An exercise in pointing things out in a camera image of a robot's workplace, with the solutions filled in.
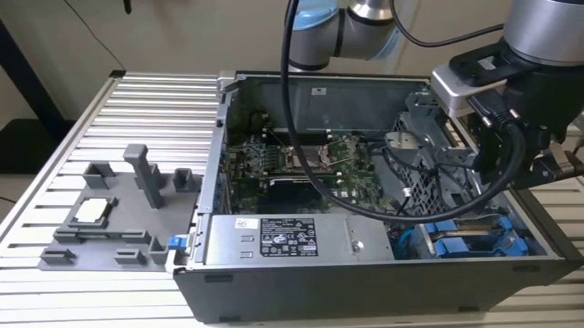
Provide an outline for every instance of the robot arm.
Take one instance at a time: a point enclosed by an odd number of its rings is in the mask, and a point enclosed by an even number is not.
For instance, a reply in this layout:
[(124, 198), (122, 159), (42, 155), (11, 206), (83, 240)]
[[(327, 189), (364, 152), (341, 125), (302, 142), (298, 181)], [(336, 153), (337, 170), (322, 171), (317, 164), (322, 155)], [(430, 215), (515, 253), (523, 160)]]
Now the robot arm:
[(325, 69), (332, 57), (384, 58), (397, 38), (388, 0), (353, 0), (346, 9), (337, 8), (336, 0), (302, 0), (289, 64), (310, 72)]
[(484, 112), (492, 106), (517, 119), (527, 140), (516, 189), (584, 174), (584, 164), (560, 145), (584, 109), (583, 17), (581, 0), (516, 0), (500, 42), (456, 56), (433, 72), (433, 91), (449, 115), (474, 112), (481, 118), (469, 125), (484, 182), (496, 176), (505, 151), (496, 119)]

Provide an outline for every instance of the motherboard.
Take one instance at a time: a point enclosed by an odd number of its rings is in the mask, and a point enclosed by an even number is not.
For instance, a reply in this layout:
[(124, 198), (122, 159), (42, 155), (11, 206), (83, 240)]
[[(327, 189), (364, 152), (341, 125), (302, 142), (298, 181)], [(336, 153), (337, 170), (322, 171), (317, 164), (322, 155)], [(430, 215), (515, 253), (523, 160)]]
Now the motherboard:
[[(356, 133), (301, 135), (309, 166), (333, 194), (370, 210), (394, 210), (384, 194), (366, 143)], [(231, 213), (342, 213), (313, 187), (287, 133), (263, 129), (229, 147)]]

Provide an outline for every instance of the open computer tower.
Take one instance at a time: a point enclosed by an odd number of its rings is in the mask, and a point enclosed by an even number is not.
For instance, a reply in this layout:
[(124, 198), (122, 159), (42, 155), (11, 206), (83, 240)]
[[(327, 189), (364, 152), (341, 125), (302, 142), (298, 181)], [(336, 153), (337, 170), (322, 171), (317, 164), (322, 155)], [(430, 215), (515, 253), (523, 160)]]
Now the open computer tower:
[[(290, 83), (309, 165), (338, 197), (425, 215), (481, 192), (473, 116), (445, 115), (426, 79), (299, 74)], [(277, 74), (237, 73), (213, 133), (198, 223), (174, 270), (205, 323), (480, 312), (583, 265), (529, 191), (421, 225), (333, 206), (290, 145)]]

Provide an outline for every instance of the metal table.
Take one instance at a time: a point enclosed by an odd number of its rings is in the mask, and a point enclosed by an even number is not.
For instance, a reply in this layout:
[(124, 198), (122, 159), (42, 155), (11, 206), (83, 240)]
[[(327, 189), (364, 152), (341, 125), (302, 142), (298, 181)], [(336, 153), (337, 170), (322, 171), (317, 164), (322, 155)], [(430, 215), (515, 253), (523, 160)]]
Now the metal table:
[[(168, 273), (36, 269), (86, 182), (88, 161), (131, 172), (122, 154), (146, 144), (148, 161), (171, 173), (203, 174), (218, 107), (214, 76), (127, 73), (110, 78), (31, 187), (0, 223), (0, 324), (17, 327), (202, 327)], [(584, 252), (584, 181), (533, 194)], [(584, 270), (520, 291), (484, 314), (444, 314), (266, 323), (265, 327), (583, 327)]]

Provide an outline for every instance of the power supply label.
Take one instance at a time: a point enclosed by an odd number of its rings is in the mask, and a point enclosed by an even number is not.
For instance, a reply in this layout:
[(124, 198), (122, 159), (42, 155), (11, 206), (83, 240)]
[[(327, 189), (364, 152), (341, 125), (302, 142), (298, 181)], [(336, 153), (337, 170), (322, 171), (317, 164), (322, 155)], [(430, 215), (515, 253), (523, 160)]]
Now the power supply label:
[(262, 256), (318, 256), (314, 219), (262, 219)]

